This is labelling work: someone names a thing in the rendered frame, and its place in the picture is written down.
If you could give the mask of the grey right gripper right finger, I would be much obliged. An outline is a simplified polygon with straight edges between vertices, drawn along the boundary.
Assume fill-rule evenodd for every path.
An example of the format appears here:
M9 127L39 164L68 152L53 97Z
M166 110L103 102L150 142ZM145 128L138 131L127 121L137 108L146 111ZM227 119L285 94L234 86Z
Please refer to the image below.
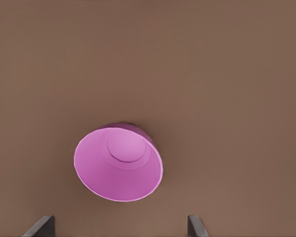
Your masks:
M188 215L187 217L187 237L209 237L197 215Z

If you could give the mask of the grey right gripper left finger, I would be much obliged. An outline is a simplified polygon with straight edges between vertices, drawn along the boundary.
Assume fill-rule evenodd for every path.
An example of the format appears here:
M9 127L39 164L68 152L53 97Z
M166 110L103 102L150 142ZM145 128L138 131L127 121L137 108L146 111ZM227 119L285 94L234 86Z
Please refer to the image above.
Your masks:
M54 215L42 216L21 237L55 237Z

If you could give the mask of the pink bowl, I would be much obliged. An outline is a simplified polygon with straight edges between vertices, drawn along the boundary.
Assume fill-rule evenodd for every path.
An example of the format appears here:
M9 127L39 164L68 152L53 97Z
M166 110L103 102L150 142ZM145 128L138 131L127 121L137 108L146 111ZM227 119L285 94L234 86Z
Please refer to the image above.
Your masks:
M87 189L117 202L146 198L163 176L151 136L126 122L110 123L84 136L74 151L74 168Z

